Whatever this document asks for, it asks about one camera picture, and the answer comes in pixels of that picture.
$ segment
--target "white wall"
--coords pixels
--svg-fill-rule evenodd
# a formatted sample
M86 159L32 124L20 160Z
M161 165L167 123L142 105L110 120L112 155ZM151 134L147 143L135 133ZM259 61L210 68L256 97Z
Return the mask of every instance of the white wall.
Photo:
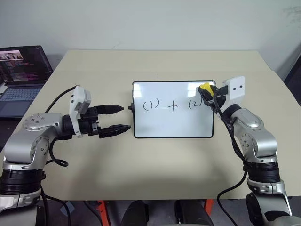
M301 50L301 0L0 0L0 46L257 49L284 78Z

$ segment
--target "laptop keyboard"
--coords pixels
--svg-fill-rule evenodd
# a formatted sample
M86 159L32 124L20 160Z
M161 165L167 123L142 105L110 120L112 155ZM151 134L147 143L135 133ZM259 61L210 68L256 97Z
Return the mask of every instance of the laptop keyboard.
M1 97L0 101L34 100L41 88L9 89Z

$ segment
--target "laptop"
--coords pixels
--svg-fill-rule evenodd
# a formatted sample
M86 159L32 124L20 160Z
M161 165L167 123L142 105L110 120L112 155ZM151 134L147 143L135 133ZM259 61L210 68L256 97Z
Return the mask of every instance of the laptop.
M23 117L52 72L42 46L0 48L0 118Z

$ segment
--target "black whiteboard frame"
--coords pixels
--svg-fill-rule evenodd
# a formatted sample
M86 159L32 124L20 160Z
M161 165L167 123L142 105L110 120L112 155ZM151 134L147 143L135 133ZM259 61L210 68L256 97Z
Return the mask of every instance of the black whiteboard frame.
M212 111L212 134L210 137L136 137L135 133L135 103L134 103L134 83L135 82L213 82L214 85L216 85L216 82L214 80L175 80L175 81L134 81L132 83L132 107L134 107L133 110L133 125L134 125L134 137L137 139L169 139L169 138L212 138L214 135L214 111Z

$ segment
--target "whiteboard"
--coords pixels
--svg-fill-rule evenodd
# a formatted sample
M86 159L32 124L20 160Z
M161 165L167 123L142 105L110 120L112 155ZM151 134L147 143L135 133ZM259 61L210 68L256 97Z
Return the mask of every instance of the whiteboard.
M214 81L134 81L136 138L210 138L214 113L197 91Z

